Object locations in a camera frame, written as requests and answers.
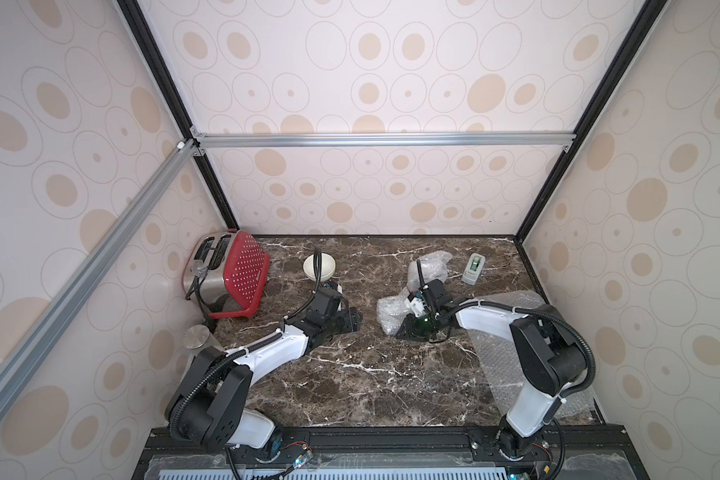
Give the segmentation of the plain cream bowl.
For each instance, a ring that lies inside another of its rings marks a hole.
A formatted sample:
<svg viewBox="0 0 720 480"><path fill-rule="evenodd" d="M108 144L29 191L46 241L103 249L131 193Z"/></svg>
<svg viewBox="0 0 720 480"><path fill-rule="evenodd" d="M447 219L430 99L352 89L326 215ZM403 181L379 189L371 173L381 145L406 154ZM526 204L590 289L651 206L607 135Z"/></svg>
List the plain cream bowl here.
<svg viewBox="0 0 720 480"><path fill-rule="evenodd" d="M322 253L317 260L315 255L308 256L303 262L305 275L313 282L316 281L316 271L320 272L320 281L330 280L336 271L336 261L333 256Z"/></svg>

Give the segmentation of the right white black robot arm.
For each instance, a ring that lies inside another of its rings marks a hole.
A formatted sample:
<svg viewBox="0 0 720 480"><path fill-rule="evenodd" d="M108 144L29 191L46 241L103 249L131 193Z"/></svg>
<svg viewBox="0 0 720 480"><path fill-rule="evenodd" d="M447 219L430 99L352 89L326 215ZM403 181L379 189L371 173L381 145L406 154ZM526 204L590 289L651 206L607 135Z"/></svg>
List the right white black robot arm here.
<svg viewBox="0 0 720 480"><path fill-rule="evenodd" d="M530 308L478 299L458 304L448 296L425 300L413 295L403 305L406 316L396 333L400 339L434 341L442 330L461 328L512 343L524 382L502 429L514 440L531 439L568 396L594 380L591 347L550 304Z"/></svg>

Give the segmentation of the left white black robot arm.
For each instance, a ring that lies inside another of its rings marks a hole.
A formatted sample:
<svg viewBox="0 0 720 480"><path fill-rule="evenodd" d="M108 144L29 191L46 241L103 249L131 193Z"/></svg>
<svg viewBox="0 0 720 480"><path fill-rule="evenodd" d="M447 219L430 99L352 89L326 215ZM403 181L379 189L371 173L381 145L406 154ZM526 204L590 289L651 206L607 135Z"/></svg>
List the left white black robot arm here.
<svg viewBox="0 0 720 480"><path fill-rule="evenodd" d="M355 307L324 315L313 310L249 345L204 348L165 410L171 437L211 454L240 445L275 456L282 434L273 420L246 407L250 387L331 338L358 331L361 322Z"/></svg>

